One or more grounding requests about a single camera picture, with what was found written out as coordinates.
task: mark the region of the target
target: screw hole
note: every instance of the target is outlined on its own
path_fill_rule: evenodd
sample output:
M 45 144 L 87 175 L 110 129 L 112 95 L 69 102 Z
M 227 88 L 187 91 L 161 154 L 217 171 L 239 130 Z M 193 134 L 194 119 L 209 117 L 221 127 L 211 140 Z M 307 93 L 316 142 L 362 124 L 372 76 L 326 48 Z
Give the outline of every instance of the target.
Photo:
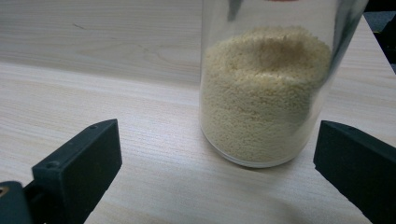
M 47 169 L 56 168 L 58 166 L 59 166 L 59 162 L 57 162 L 57 161 L 50 161 L 46 165 Z
M 7 194 L 9 188 L 8 187 L 0 187 L 0 198 Z

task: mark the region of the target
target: light wood surface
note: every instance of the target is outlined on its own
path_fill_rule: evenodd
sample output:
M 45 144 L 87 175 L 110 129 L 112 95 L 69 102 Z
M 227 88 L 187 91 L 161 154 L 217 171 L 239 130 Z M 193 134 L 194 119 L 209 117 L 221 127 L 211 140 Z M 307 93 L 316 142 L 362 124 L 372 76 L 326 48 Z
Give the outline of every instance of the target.
M 118 119 L 123 165 L 86 223 L 370 223 L 314 169 L 245 169 L 198 122 L 201 1 L 2 1 L 0 182 Z M 319 120 L 396 146 L 396 76 L 364 19 Z

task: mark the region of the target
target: granular powder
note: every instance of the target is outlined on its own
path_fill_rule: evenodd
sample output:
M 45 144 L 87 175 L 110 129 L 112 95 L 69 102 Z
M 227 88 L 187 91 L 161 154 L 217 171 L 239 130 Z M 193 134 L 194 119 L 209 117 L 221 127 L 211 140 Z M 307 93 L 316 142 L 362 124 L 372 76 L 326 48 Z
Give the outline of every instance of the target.
M 292 159 L 315 124 L 312 107 L 330 58 L 326 44 L 295 26 L 257 28 L 207 49 L 206 138 L 233 160 L 275 165 Z

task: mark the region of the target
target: wood grain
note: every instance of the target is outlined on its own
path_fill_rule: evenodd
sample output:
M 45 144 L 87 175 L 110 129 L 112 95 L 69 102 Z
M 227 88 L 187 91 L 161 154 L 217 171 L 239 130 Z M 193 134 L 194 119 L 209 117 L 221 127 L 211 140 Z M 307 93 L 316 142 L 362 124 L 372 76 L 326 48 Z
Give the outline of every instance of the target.
M 87 223 L 370 223 L 315 169 L 227 162 L 198 122 L 201 1 L 0 3 L 0 181 L 118 119 L 122 168 Z M 365 20 L 319 119 L 396 146 L 396 76 Z

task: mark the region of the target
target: glass jar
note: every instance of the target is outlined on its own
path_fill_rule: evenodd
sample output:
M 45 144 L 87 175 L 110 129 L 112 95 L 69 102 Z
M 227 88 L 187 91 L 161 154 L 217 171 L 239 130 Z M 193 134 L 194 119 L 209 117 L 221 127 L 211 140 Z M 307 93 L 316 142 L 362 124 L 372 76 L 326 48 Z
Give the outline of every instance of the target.
M 367 0 L 204 0 L 200 122 L 229 161 L 306 145 Z

